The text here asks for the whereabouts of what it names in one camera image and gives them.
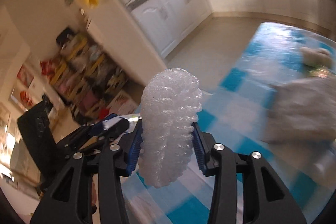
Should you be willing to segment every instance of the baseboard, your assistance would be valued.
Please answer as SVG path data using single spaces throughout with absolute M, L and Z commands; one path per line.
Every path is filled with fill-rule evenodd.
M 174 49 L 164 58 L 165 63 L 169 63 L 175 55 L 202 30 L 213 18 L 213 14 L 206 17 L 194 30 L 191 31 Z
M 213 17 L 248 17 L 248 18 L 259 18 L 265 20 L 271 20 L 272 22 L 285 23 L 294 27 L 302 28 L 314 33 L 323 35 L 324 37 L 329 38 L 331 35 L 331 30 L 317 25 L 315 23 L 305 21 L 298 18 L 287 17 L 282 15 L 266 14 L 266 13 L 257 13 L 257 12 L 214 12 L 212 13 Z

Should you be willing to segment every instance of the plush toy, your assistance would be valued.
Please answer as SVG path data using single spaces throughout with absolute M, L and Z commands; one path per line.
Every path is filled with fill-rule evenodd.
M 310 67 L 325 66 L 332 68 L 333 60 L 330 57 L 330 52 L 324 48 L 312 49 L 301 47 L 300 51 L 303 55 L 303 63 Z

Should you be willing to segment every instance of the crumpled plastic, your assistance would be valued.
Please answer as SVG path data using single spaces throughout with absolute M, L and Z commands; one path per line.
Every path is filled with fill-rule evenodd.
M 262 141 L 335 140 L 335 75 L 298 79 L 274 88 L 277 94 Z
M 186 170 L 193 153 L 191 124 L 202 110 L 198 86 L 198 79 L 187 71 L 167 69 L 145 87 L 138 164 L 146 185 L 167 186 Z

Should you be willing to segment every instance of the cardboard box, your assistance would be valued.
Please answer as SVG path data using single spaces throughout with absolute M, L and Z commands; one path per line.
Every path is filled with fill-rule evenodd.
M 129 96 L 125 91 L 121 90 L 118 95 L 110 102 L 107 106 L 109 108 L 109 113 L 115 113 L 117 115 L 127 115 L 133 114 L 138 108 L 131 96 Z

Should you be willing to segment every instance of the metal screw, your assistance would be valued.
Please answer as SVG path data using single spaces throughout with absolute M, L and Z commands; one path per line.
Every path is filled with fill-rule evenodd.
M 261 154 L 259 152 L 253 152 L 252 157 L 254 157 L 255 159 L 259 159 L 261 158 Z
M 79 160 L 79 159 L 82 158 L 82 156 L 83 156 L 83 154 L 82 154 L 81 152 L 77 152 L 77 153 L 75 153 L 75 154 L 73 155 L 73 158 L 74 158 L 75 160 Z
M 216 150 L 224 150 L 225 146 L 222 145 L 221 143 L 216 143 L 214 146 L 213 146 Z
M 120 146 L 118 144 L 112 144 L 110 146 L 111 151 L 118 151 L 120 149 Z

